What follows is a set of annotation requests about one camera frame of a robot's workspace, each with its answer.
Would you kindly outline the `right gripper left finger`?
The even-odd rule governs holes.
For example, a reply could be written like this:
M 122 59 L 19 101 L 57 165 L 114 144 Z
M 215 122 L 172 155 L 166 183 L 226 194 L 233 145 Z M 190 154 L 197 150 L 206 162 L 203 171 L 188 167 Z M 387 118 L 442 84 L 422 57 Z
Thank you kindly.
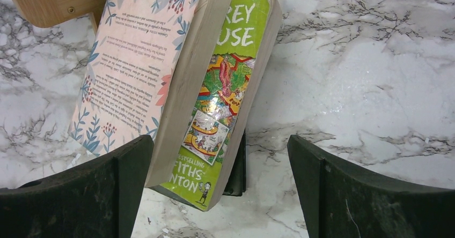
M 1 189 L 1 237 L 130 237 L 152 158 L 142 135 L 63 172 Z

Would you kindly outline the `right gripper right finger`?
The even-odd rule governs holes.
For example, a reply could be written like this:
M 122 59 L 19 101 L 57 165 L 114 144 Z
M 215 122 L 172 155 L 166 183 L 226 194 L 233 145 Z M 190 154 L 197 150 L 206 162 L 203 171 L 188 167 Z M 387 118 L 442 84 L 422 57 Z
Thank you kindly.
M 298 135 L 289 161 L 310 237 L 454 237 L 454 191 L 378 174 Z

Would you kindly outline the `lime green 65-storey treehouse book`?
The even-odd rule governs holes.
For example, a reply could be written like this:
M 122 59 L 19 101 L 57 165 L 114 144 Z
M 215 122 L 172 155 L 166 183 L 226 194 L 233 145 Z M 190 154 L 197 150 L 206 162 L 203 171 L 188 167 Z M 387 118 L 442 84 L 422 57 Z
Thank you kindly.
M 278 0 L 232 0 L 170 180 L 154 190 L 201 211 L 221 198 L 282 22 Z

